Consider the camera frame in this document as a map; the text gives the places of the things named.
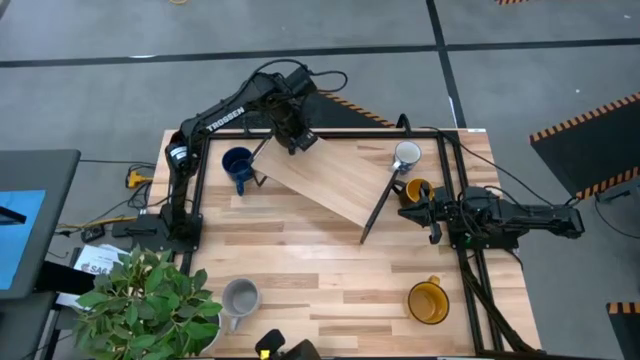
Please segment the grey side desk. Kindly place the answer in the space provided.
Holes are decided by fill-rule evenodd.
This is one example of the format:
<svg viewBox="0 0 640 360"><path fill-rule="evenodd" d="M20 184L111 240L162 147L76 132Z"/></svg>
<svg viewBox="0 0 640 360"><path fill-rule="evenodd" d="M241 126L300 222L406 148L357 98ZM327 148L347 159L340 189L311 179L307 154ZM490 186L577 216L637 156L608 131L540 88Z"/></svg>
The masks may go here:
<svg viewBox="0 0 640 360"><path fill-rule="evenodd" d="M14 282L8 290L0 290L0 300L24 298L34 291L79 294L87 286L88 275L45 259L79 159L76 149L0 151L0 192L46 191ZM25 220L24 215L0 206L0 225Z"/></svg>

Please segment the green leafy plant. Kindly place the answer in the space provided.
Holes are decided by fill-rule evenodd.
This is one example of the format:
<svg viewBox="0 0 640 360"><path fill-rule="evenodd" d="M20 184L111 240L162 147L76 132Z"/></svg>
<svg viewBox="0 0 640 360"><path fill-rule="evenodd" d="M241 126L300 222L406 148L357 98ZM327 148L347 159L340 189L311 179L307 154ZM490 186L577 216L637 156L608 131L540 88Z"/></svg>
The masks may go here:
<svg viewBox="0 0 640 360"><path fill-rule="evenodd" d="M96 360L178 360L197 356L217 333L208 317L223 306L204 269L187 275L167 252L136 247L76 300L74 345Z"/></svg>

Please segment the yellow power plug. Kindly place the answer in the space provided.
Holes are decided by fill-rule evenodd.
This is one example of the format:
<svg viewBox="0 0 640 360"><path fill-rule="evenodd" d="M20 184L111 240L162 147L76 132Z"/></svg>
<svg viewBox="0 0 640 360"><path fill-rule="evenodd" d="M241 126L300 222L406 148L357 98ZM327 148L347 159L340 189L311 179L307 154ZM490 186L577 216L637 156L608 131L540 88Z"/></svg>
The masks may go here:
<svg viewBox="0 0 640 360"><path fill-rule="evenodd" d="M137 170L130 170L125 178L125 186L129 189L134 189L143 184L151 183L152 181L152 177L144 176Z"/></svg>

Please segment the white plant pot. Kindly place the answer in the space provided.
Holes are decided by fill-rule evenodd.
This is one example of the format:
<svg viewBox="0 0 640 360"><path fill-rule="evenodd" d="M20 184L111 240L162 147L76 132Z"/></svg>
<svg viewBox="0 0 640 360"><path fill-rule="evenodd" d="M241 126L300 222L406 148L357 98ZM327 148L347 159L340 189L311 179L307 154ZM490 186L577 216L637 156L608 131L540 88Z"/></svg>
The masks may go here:
<svg viewBox="0 0 640 360"><path fill-rule="evenodd" d="M211 349L214 346L214 344L217 342L217 340L221 337L221 335L224 333L224 316L221 313L218 313L215 317L208 317L208 320L211 323L217 325L218 330L214 336L204 339L205 347L201 350L200 352L201 355L203 355L209 349Z"/></svg>

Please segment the white printed paper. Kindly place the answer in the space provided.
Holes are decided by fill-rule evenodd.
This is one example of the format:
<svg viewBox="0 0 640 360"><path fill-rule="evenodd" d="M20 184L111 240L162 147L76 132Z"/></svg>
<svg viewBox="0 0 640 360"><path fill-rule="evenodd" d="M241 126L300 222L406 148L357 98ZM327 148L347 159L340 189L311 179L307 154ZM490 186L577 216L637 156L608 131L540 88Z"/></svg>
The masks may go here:
<svg viewBox="0 0 640 360"><path fill-rule="evenodd" d="M85 245L73 268L93 275L108 274L113 263L120 262L120 254L128 254L128 252L108 244Z"/></svg>

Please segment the wooden shelf with black legs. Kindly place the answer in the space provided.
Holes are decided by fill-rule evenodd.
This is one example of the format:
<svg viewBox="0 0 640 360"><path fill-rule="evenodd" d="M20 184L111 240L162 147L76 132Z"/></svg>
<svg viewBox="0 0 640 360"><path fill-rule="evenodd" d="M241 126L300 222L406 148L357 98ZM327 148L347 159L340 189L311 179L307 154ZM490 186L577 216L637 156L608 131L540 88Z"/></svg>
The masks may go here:
<svg viewBox="0 0 640 360"><path fill-rule="evenodd" d="M358 242L365 230L401 230L394 195L380 201L392 177L396 139L320 139L291 156L270 141L253 163L262 186L238 201L283 223L285 232L348 233Z"/></svg>

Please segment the navy blue mug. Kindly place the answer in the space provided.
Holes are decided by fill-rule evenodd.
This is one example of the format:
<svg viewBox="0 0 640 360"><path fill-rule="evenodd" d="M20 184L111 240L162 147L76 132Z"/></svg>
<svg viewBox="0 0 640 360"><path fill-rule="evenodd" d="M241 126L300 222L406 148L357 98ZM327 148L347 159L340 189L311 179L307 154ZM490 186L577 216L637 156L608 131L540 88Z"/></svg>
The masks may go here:
<svg viewBox="0 0 640 360"><path fill-rule="evenodd" d="M239 196L245 193L245 183L254 177L252 168L252 152L245 147L234 147L222 157L222 167L234 182Z"/></svg>

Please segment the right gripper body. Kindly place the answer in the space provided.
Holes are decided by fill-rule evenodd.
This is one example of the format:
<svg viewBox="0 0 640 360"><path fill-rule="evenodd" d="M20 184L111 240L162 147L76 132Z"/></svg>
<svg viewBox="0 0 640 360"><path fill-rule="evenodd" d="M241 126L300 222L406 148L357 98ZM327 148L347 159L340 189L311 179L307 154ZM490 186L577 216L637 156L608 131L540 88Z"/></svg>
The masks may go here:
<svg viewBox="0 0 640 360"><path fill-rule="evenodd" d="M432 245L437 245L442 238L439 223L447 221L450 216L451 196L444 186L434 187L427 181L421 184L421 196L426 202L427 226L430 228L429 241Z"/></svg>

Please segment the black mat with hazard stripes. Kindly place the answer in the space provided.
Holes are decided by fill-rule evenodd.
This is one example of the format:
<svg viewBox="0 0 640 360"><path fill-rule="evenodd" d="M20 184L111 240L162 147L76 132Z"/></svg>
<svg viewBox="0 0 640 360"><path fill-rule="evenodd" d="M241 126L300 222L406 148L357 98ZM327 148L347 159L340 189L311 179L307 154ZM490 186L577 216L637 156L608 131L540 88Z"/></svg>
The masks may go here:
<svg viewBox="0 0 640 360"><path fill-rule="evenodd" d="M640 178L640 92L537 131L529 143L578 199Z"/></svg>
<svg viewBox="0 0 640 360"><path fill-rule="evenodd" d="M606 310L625 360L640 360L640 302L609 302Z"/></svg>
<svg viewBox="0 0 640 360"><path fill-rule="evenodd" d="M304 103L312 128L393 128L395 124L330 92L316 92Z"/></svg>

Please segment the black controller box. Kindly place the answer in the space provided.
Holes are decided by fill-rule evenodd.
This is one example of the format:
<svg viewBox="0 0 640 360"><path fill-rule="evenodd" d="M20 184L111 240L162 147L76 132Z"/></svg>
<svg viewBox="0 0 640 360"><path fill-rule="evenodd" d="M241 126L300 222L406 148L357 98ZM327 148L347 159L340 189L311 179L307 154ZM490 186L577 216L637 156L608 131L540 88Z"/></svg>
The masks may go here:
<svg viewBox="0 0 640 360"><path fill-rule="evenodd" d="M154 236L161 230L161 218L156 214L139 215L132 221L113 224L111 234L114 238L133 236Z"/></svg>

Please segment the small black power adapter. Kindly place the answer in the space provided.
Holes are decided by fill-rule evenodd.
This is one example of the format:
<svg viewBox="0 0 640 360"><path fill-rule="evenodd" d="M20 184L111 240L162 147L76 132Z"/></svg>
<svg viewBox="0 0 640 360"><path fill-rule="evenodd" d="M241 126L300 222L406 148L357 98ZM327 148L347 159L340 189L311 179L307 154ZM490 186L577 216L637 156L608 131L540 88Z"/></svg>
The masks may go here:
<svg viewBox="0 0 640 360"><path fill-rule="evenodd" d="M83 243L91 243L105 236L105 227L103 224L93 225L84 228L80 233L80 238Z"/></svg>

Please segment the white mug with blue flowers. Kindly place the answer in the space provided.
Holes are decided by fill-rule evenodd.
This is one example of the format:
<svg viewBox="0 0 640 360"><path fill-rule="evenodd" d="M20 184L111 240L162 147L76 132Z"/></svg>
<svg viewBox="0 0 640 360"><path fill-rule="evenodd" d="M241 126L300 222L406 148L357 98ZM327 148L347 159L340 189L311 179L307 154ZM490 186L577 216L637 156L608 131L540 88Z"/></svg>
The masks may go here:
<svg viewBox="0 0 640 360"><path fill-rule="evenodd" d="M392 168L400 174L407 174L420 161L422 150L412 141L398 143L394 150Z"/></svg>

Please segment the grey mug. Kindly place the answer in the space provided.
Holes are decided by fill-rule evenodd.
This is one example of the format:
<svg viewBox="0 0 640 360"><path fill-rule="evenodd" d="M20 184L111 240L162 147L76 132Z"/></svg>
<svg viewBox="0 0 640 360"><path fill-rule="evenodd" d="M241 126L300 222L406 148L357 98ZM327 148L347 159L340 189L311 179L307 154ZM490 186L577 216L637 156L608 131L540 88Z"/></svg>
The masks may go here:
<svg viewBox="0 0 640 360"><path fill-rule="evenodd" d="M257 311L261 294L252 280L238 278L225 287L221 300L223 311L230 320L229 331L235 333L241 321Z"/></svg>

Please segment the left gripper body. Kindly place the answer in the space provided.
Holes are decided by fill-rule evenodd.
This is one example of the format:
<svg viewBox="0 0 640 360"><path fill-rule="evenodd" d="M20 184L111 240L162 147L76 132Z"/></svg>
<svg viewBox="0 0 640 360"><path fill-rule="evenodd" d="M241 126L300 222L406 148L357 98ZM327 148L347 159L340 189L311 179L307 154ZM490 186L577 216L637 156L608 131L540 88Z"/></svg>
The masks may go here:
<svg viewBox="0 0 640 360"><path fill-rule="evenodd" d="M287 149L289 155L296 152L296 140L304 133L304 123L299 119L288 119L277 123L277 142Z"/></svg>

